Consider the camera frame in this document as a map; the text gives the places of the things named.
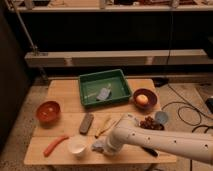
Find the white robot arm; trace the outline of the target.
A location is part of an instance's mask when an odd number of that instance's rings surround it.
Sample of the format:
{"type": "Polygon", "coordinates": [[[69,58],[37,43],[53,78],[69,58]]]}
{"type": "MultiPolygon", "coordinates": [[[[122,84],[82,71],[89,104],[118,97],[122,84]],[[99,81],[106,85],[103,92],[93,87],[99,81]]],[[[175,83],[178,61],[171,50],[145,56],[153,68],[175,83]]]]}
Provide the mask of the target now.
{"type": "Polygon", "coordinates": [[[115,155],[125,144],[213,165],[213,135],[142,129],[138,119],[132,114],[124,114],[107,135],[104,153],[115,155]]]}

